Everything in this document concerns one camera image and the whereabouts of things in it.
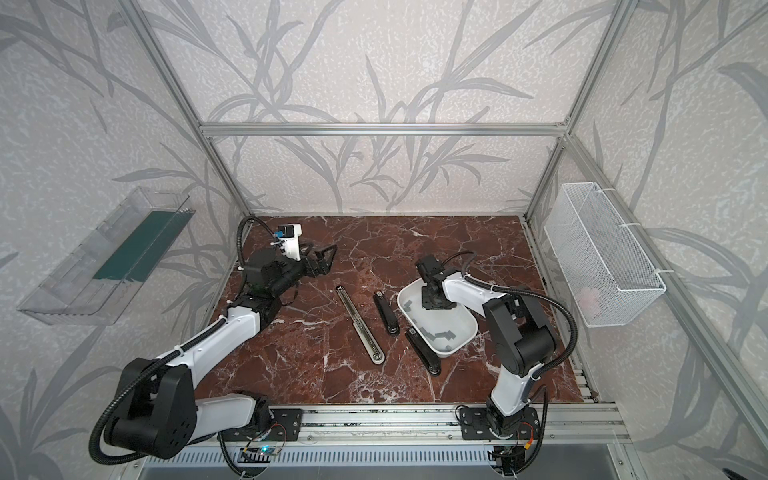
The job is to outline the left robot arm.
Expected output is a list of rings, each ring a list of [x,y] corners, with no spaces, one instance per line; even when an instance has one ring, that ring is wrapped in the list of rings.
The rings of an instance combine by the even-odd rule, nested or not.
[[[242,283],[225,314],[188,341],[157,358],[126,365],[113,400],[98,418],[88,451],[98,464],[118,465],[145,456],[169,459],[188,444],[221,431],[253,427],[264,400],[235,393],[200,400],[201,380],[241,344],[264,331],[282,308],[282,295],[303,277],[330,273],[338,250],[302,244],[297,258],[271,248],[242,265]]]

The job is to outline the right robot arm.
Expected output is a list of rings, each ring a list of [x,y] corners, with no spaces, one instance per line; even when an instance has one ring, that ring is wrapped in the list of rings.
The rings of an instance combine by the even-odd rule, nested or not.
[[[501,362],[487,404],[488,416],[511,421],[526,408],[533,385],[571,356],[578,342],[578,325],[562,302],[524,288],[480,280],[468,272],[470,263],[467,260],[456,269],[433,255],[419,259],[416,268],[425,282],[422,305],[428,310],[461,305],[485,318]],[[560,353],[544,304],[560,312],[569,325],[570,336]]]

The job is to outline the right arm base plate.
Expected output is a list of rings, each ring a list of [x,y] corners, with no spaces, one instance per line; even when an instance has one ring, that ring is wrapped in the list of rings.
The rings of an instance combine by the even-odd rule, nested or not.
[[[495,408],[459,405],[454,415],[463,440],[520,440],[530,443],[540,436],[541,422],[535,408],[525,405],[511,416]]]

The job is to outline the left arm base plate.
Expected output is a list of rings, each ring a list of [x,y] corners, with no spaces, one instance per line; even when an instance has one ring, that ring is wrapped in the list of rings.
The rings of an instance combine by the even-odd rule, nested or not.
[[[248,439],[272,442],[295,442],[302,427],[303,410],[280,408],[270,411],[271,418],[264,426],[245,428]]]

